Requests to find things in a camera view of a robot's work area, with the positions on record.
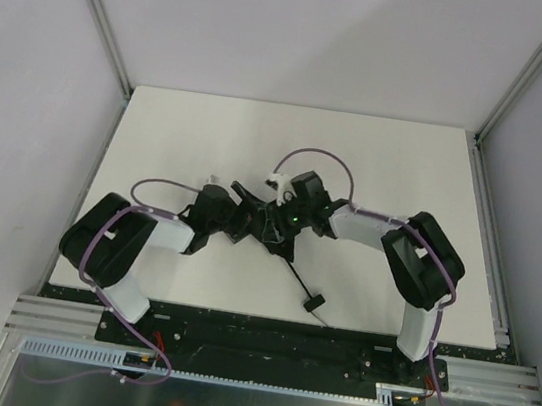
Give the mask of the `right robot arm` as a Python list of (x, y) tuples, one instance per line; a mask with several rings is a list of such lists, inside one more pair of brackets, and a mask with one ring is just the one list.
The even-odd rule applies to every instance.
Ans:
[(268, 233), (275, 244), (309, 228), (319, 237), (357, 242), (385, 255), (393, 282), (405, 301), (401, 330), (392, 351), (391, 370), (408, 383), (434, 365), (445, 307), (457, 299), (465, 267), (432, 214), (422, 211), (399, 219), (351, 200), (333, 201), (320, 176), (310, 171), (291, 178), (271, 173), (266, 183), (276, 191)]

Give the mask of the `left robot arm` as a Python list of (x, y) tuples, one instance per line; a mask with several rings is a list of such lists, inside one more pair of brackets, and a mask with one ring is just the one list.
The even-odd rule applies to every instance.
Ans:
[(256, 212), (263, 212), (266, 203), (237, 182), (231, 187), (240, 202), (209, 183), (196, 190), (195, 201), (178, 214), (132, 205), (109, 193), (62, 235), (58, 251), (109, 309), (130, 324), (138, 323), (151, 306), (131, 272), (144, 247), (193, 255), (219, 232), (232, 242), (251, 232), (251, 223), (259, 219)]

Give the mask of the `black folding umbrella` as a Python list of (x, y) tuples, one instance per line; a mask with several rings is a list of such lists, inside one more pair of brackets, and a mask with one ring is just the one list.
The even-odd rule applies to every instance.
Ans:
[(323, 294), (313, 293), (309, 289), (294, 265), (296, 237), (307, 228), (312, 229), (319, 236), (324, 236), (324, 227), (319, 226), (312, 216), (298, 208), (288, 205), (279, 206), (274, 200), (259, 202), (255, 206), (255, 213), (251, 215), (248, 228), (259, 244), (263, 245), (271, 255), (282, 259), (290, 269), (306, 294), (306, 299), (302, 303), (305, 312), (317, 319), (324, 328), (329, 328), (329, 324), (316, 312), (326, 303), (326, 299)]

